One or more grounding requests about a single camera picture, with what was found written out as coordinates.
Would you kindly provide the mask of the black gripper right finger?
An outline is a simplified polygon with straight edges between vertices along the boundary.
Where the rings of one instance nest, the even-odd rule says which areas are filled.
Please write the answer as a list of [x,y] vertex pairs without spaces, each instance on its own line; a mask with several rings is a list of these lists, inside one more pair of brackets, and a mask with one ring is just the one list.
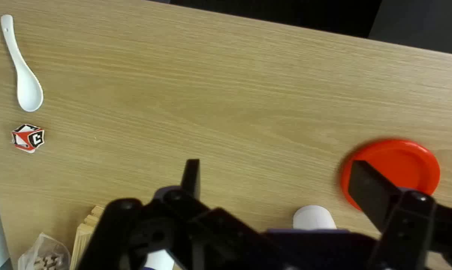
[[375,223],[384,231],[393,204],[402,195],[402,189],[366,160],[355,160],[351,172],[349,193]]

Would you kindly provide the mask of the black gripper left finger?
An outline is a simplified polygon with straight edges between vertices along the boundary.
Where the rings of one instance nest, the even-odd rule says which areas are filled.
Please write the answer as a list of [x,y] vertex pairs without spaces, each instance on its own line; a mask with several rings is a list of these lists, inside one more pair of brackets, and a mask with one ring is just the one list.
[[181,187],[194,198],[200,198],[200,160],[188,159],[185,163]]

